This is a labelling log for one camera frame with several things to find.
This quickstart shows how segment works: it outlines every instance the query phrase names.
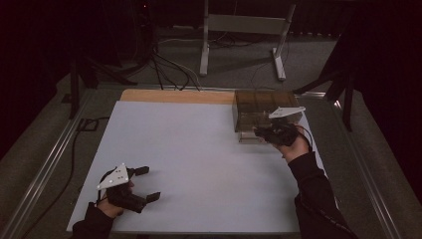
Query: sleeve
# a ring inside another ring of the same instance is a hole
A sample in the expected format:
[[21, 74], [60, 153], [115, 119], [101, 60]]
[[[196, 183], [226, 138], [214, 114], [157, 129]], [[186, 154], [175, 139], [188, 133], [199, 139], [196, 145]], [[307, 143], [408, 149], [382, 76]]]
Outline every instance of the sleeve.
[[336, 207], [331, 185], [317, 167], [315, 153], [296, 158], [289, 167], [300, 191], [295, 204], [302, 238], [357, 238]]
[[113, 222], [114, 219], [106, 216], [90, 202], [85, 219], [74, 224], [71, 239], [106, 239]]

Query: table leg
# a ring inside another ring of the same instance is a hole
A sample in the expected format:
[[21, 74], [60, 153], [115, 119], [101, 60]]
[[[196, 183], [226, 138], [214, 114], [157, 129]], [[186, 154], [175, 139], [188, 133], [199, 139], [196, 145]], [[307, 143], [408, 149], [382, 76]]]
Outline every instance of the table leg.
[[204, 7], [204, 39], [202, 45], [202, 55], [201, 55], [201, 66], [199, 69], [199, 75], [202, 77], [207, 76], [208, 72], [208, 55], [210, 52], [208, 46], [208, 0], [205, 0]]

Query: white table surface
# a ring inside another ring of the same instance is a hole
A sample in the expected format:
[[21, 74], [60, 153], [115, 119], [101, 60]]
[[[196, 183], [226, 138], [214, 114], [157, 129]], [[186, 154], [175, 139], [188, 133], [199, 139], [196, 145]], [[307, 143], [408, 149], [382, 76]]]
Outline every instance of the white table surface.
[[[306, 115], [300, 121], [310, 129]], [[323, 168], [314, 143], [319, 167]], [[161, 192], [142, 213], [125, 210], [112, 231], [275, 234], [298, 232], [297, 183], [268, 144], [242, 144], [232, 106], [117, 102], [68, 231], [97, 199], [102, 176], [122, 163], [149, 166], [133, 193]]]

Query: gray carpet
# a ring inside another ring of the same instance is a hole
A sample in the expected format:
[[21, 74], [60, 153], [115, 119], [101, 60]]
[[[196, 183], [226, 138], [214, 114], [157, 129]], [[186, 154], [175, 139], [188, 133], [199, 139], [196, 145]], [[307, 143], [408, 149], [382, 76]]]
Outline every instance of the gray carpet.
[[[247, 47], [211, 49], [208, 76], [199, 78], [203, 88], [217, 89], [277, 89], [293, 90], [313, 80], [320, 73], [335, 41], [322, 37], [290, 37], [283, 51], [283, 60], [287, 80], [283, 83], [276, 78], [271, 61], [271, 48], [277, 45], [277, 39], [269, 38], [264, 42]], [[199, 71], [201, 52], [200, 41], [167, 41], [159, 44], [159, 54], [177, 62], [195, 73]], [[178, 71], [163, 68], [166, 75], [177, 85], [186, 80]], [[102, 80], [97, 90], [84, 90], [89, 95], [83, 108], [82, 118], [95, 119], [108, 117], [126, 88], [107, 76], [99, 75]], [[144, 67], [128, 77], [138, 82], [138, 88], [158, 88], [155, 71]], [[314, 89], [325, 92], [329, 84]], [[48, 158], [55, 142], [60, 137], [68, 120], [70, 106], [61, 103], [64, 94], [69, 92], [69, 77], [58, 84], [59, 92], [43, 109], [31, 126], [0, 161], [0, 228], [4, 229], [10, 216], [24, 196], [36, 172]], [[379, 189], [390, 216], [401, 237], [422, 238], [422, 208], [407, 184], [395, 158], [388, 147], [376, 122], [365, 107], [362, 96], [355, 92], [351, 123], [353, 132], [345, 132], [338, 120], [338, 111], [332, 104], [318, 98], [300, 98], [301, 105], [307, 108], [307, 117], [326, 173], [332, 183], [338, 207], [349, 226], [360, 238], [389, 238], [384, 233], [377, 211], [365, 188], [365, 179], [361, 178], [361, 167], [356, 162], [356, 153], [349, 146], [350, 139], [358, 148], [357, 156], [363, 158], [373, 181]], [[102, 120], [97, 131], [82, 132], [76, 142], [76, 170], [69, 188], [46, 214], [43, 220], [31, 231], [28, 238], [68, 238], [66, 227], [73, 207], [78, 198], [79, 189], [91, 166], [91, 162], [106, 128]], [[43, 193], [34, 206], [23, 231], [25, 231], [45, 210], [47, 205], [63, 188], [70, 173], [70, 141], [60, 157], [56, 169], [44, 187]], [[135, 238], [135, 235], [112, 234], [110, 238]], [[152, 238], [216, 238], [210, 236], [154, 235]], [[298, 233], [277, 236], [236, 235], [218, 236], [218, 238], [300, 238]]]

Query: metal rail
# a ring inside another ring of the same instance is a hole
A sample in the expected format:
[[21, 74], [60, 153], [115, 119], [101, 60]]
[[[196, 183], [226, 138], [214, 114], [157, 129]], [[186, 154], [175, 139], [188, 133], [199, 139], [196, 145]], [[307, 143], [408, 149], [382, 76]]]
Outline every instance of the metal rail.
[[56, 168], [56, 165], [60, 161], [62, 154], [66, 149], [66, 146], [68, 145], [70, 139], [72, 138], [75, 132], [75, 129], [78, 126], [78, 122], [81, 119], [82, 112], [84, 111], [85, 106], [87, 105], [93, 94], [94, 90], [90, 89], [87, 89], [84, 93], [83, 98], [81, 100], [82, 106], [80, 110], [77, 112], [73, 119], [70, 119], [68, 121], [56, 144], [53, 146], [49, 156], [37, 172], [31, 184], [28, 186], [24, 197], [17, 206], [5, 229], [2, 231], [2, 234], [0, 236], [1, 239], [19, 238], [19, 234], [22, 232], [22, 228], [25, 225], [25, 222], [27, 221], [30, 213], [32, 212], [35, 204], [37, 203], [37, 200], [43, 192], [44, 187], [49, 181], [50, 176]]

